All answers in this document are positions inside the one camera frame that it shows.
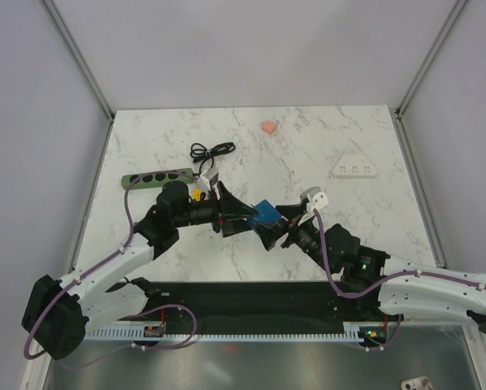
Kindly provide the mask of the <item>blue cube socket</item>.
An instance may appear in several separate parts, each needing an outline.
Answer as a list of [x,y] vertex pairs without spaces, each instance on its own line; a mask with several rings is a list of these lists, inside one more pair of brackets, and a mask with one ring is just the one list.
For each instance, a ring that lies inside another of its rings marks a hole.
[[280,212],[268,200],[260,201],[254,205],[254,209],[258,212],[258,215],[247,219],[247,224],[251,229],[254,229],[255,223],[274,225],[282,217]]

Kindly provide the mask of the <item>yellow cube socket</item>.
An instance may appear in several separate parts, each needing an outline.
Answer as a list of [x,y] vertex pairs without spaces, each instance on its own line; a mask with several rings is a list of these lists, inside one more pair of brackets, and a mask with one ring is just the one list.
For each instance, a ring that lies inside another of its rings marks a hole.
[[193,190],[192,195],[190,196],[190,200],[192,202],[202,202],[206,200],[207,194],[200,188],[196,188]]

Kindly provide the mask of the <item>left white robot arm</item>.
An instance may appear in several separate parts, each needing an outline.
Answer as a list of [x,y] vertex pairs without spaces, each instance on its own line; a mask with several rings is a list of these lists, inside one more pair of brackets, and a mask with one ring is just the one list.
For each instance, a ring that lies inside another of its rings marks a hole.
[[126,241],[106,256],[57,279],[44,275],[33,285],[21,321],[28,333],[28,360],[49,354],[54,360],[72,353],[94,329],[122,318],[140,315],[154,319],[161,300],[131,282],[112,291],[127,274],[152,262],[179,240],[179,228],[209,224],[231,236],[248,231],[247,219],[258,212],[218,182],[206,199],[192,201],[187,184],[173,180],[163,186],[145,216],[128,219]]

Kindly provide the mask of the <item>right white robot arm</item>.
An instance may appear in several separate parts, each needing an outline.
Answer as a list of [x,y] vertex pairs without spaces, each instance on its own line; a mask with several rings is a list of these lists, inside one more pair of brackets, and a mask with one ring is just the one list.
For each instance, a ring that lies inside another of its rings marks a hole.
[[459,321],[486,335],[486,273],[426,266],[364,246],[339,223],[325,228],[321,214],[306,213],[302,204],[260,206],[248,224],[265,249],[297,246],[325,271],[338,297],[355,302],[361,318]]

